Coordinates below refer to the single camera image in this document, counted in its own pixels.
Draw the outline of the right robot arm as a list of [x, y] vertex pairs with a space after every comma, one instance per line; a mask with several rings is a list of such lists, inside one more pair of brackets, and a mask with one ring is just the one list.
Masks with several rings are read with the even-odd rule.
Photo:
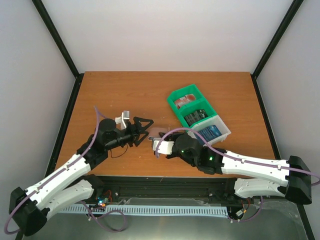
[[243, 199], [277, 196], [299, 205], [312, 203], [309, 168], [298, 156], [268, 160], [239, 155], [222, 148], [208, 147], [187, 133], [175, 132], [165, 139], [167, 158], [180, 158], [208, 175], [238, 175], [231, 192]]

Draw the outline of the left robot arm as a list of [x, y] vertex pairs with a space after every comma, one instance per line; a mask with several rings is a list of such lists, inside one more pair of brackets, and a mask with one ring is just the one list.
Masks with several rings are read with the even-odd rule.
[[108, 158], [109, 151], [118, 147], [139, 146], [148, 136], [154, 121], [134, 117], [123, 120], [123, 128], [111, 118], [96, 121], [94, 134], [60, 168], [46, 178], [10, 194], [9, 219], [17, 224], [17, 233], [26, 237], [37, 233], [57, 212], [81, 200], [103, 198], [103, 183], [95, 176], [85, 176]]

